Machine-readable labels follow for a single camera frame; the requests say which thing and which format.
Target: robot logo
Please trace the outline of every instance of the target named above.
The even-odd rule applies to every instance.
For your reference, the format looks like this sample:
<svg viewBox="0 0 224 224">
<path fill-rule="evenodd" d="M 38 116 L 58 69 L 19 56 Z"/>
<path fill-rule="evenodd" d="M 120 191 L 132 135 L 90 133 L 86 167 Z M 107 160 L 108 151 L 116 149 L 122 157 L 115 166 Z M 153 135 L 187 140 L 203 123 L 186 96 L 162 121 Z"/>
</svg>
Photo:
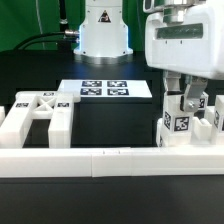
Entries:
<svg viewBox="0 0 224 224">
<path fill-rule="evenodd" d="M 171 116 L 165 112 L 164 116 L 164 125 L 170 130 L 170 122 L 171 122 Z"/>
<path fill-rule="evenodd" d="M 187 131 L 188 127 L 189 127 L 189 117 L 176 118 L 174 131 Z"/>
<path fill-rule="evenodd" d="M 104 10 L 104 12 L 98 22 L 99 23 L 111 23 L 110 17 L 108 16 L 108 13 L 106 10 Z"/>
</svg>

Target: cross-shaped slot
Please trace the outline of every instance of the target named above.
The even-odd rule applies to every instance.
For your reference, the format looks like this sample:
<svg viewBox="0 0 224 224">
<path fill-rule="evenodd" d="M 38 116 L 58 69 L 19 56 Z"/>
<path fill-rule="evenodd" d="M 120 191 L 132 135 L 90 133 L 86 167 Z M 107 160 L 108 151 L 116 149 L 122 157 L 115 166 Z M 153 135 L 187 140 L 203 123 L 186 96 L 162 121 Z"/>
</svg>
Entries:
<svg viewBox="0 0 224 224">
<path fill-rule="evenodd" d="M 32 112 L 32 119 L 51 119 L 54 106 L 56 102 L 56 97 L 38 97 L 38 107 Z"/>
</svg>

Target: cable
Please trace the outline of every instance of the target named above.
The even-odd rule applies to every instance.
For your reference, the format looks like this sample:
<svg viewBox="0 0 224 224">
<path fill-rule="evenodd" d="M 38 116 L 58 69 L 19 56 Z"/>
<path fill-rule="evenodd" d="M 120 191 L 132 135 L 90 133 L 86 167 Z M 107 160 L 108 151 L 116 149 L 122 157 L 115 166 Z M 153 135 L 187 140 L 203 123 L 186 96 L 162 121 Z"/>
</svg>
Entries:
<svg viewBox="0 0 224 224">
<path fill-rule="evenodd" d="M 39 39 L 39 38 L 43 38 L 43 37 L 50 37 L 50 36 L 60 36 L 60 35 L 64 35 L 64 34 L 65 34 L 64 32 L 53 32 L 53 33 L 44 33 L 44 34 L 35 35 L 35 36 L 27 38 L 26 40 L 24 40 L 21 43 L 19 43 L 18 45 L 16 45 L 14 47 L 14 50 L 19 50 L 20 47 L 22 47 L 23 45 L 25 45 L 35 39 Z"/>
<path fill-rule="evenodd" d="M 31 42 L 31 43 L 28 43 L 28 44 L 26 44 L 24 47 L 22 47 L 21 49 L 22 50 L 25 50 L 27 47 L 29 47 L 30 45 L 33 45 L 33 44 L 39 44 L 39 43 L 57 43 L 58 41 L 60 41 L 60 40 L 39 40 L 39 41 L 33 41 L 33 42 Z"/>
<path fill-rule="evenodd" d="M 140 32 L 142 48 L 144 50 L 145 49 L 145 41 L 144 41 L 144 37 L 143 37 L 143 29 L 142 29 L 141 18 L 140 18 L 139 0 L 136 0 L 136 5 L 137 5 L 138 28 L 139 28 L 139 32 Z"/>
<path fill-rule="evenodd" d="M 41 17 L 40 17 L 40 7 L 39 7 L 39 0 L 36 0 L 36 12 L 37 12 L 37 20 L 40 28 L 40 34 L 43 34 L 43 27 L 42 27 L 42 22 L 41 22 Z"/>
</svg>

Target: black table surface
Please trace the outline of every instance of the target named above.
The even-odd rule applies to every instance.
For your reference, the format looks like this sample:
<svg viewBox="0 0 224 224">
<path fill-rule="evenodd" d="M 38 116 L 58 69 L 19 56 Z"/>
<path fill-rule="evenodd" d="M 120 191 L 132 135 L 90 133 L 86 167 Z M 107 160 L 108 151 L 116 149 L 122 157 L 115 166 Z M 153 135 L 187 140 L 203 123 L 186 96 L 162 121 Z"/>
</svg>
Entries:
<svg viewBox="0 0 224 224">
<path fill-rule="evenodd" d="M 72 146 L 155 145 L 162 72 L 146 66 L 144 52 L 129 63 L 94 66 L 75 63 L 71 54 L 6 51 L 0 68 L 0 105 L 6 111 L 16 92 L 57 90 L 62 79 L 146 80 L 152 99 L 82 99 L 75 106 Z M 210 104 L 224 94 L 223 86 L 209 82 Z M 46 147 L 47 127 L 46 121 L 34 122 L 24 147 Z M 0 178 L 0 223 L 222 224 L 223 189 L 222 175 Z"/>
</svg>

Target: black cable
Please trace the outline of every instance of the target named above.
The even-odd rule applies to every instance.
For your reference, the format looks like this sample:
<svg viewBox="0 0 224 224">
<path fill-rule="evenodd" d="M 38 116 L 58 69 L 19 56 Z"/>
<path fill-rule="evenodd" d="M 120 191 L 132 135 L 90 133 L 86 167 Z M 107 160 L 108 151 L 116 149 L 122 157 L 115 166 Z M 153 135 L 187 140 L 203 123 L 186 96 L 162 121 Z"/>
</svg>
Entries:
<svg viewBox="0 0 224 224">
<path fill-rule="evenodd" d="M 25 50 L 27 47 L 29 47 L 30 45 L 33 45 L 33 44 L 40 44 L 40 43 L 57 43 L 58 41 L 60 41 L 60 40 L 39 40 L 39 41 L 33 41 L 33 42 L 31 42 L 31 43 L 28 43 L 28 44 L 26 44 L 24 47 L 22 47 L 21 49 L 22 50 Z M 66 39 L 66 41 L 67 42 L 74 42 L 74 43 L 76 43 L 74 40 L 68 40 L 68 39 Z"/>
<path fill-rule="evenodd" d="M 24 44 L 29 43 L 32 40 L 43 38 L 43 37 L 50 37 L 50 36 L 59 36 L 59 35 L 64 35 L 64 32 L 53 32 L 53 33 L 44 33 L 44 34 L 39 34 L 35 35 L 32 37 L 27 38 L 26 40 L 22 41 L 20 44 L 16 45 L 14 47 L 14 50 L 19 50 L 20 47 L 22 47 Z"/>
<path fill-rule="evenodd" d="M 136 0 L 136 5 L 137 5 L 138 28 L 139 28 L 139 32 L 140 32 L 141 44 L 142 44 L 143 50 L 145 50 L 145 41 L 144 41 L 144 37 L 143 37 L 144 35 L 143 35 L 143 29 L 142 29 L 142 24 L 141 24 L 141 18 L 140 18 L 139 0 Z"/>
</svg>

